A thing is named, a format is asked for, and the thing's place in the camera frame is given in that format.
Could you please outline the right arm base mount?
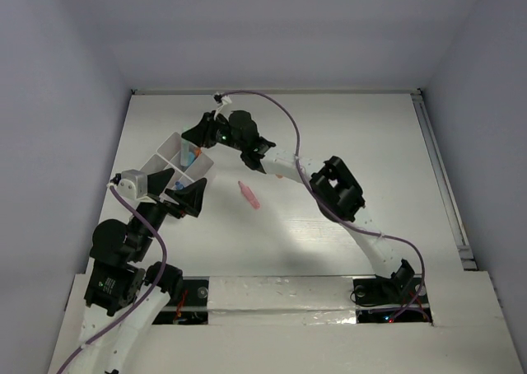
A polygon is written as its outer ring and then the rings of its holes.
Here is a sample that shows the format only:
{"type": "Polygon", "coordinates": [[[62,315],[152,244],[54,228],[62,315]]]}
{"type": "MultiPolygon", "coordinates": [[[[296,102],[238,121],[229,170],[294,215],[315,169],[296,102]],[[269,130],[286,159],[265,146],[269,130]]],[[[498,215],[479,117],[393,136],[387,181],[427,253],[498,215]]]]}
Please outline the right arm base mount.
{"type": "Polygon", "coordinates": [[[350,300],[358,324],[433,322],[425,284],[405,259],[389,278],[355,278],[350,300]]]}

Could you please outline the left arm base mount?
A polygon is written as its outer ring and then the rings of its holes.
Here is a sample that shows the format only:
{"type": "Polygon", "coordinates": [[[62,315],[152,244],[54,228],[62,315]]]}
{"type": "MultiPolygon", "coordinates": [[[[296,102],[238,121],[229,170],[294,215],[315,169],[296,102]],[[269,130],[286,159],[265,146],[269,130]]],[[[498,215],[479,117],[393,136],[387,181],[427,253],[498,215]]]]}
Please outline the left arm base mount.
{"type": "Polygon", "coordinates": [[[167,264],[157,286],[170,300],[157,314],[154,325],[206,325],[208,323],[209,278],[185,277],[167,264]]]}

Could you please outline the pink highlighter marker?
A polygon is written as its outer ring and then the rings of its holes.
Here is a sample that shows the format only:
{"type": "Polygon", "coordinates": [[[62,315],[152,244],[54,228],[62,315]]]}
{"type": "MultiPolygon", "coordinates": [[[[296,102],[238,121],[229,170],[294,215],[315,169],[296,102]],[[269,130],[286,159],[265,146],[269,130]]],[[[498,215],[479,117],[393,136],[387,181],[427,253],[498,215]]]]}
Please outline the pink highlighter marker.
{"type": "Polygon", "coordinates": [[[251,205],[251,207],[254,209],[260,209],[260,202],[254,195],[253,191],[241,181],[238,181],[238,185],[240,187],[240,192],[251,205]]]}

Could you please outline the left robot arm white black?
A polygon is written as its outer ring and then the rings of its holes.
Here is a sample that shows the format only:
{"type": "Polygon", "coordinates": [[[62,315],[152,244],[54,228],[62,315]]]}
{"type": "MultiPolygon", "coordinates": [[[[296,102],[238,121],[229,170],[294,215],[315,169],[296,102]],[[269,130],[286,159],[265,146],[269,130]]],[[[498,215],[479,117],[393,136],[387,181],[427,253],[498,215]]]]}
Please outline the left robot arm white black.
{"type": "Polygon", "coordinates": [[[108,183],[131,217],[104,220],[92,233],[93,265],[78,346],[58,372],[127,372],[162,308],[182,297],[183,272],[168,264],[159,230],[166,217],[201,213],[207,181],[171,189],[174,173],[172,168],[151,174],[127,170],[108,183]]]}

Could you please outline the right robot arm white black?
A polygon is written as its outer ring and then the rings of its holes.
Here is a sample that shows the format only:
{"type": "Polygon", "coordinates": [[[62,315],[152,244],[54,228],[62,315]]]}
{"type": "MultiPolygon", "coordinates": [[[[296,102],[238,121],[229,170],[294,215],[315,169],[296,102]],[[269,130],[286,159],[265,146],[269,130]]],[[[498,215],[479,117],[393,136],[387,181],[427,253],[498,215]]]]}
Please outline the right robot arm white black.
{"type": "Polygon", "coordinates": [[[374,289],[380,294],[376,303],[410,305],[417,299],[412,286],[415,271],[389,243],[402,239],[373,227],[363,189],[340,157],[320,162],[281,150],[260,135],[250,113],[244,110],[227,117],[216,111],[207,112],[196,126],[182,133],[182,139],[200,148],[217,144],[231,147],[240,152],[241,160],[251,170],[303,184],[322,214],[346,229],[370,261],[374,289]]]}

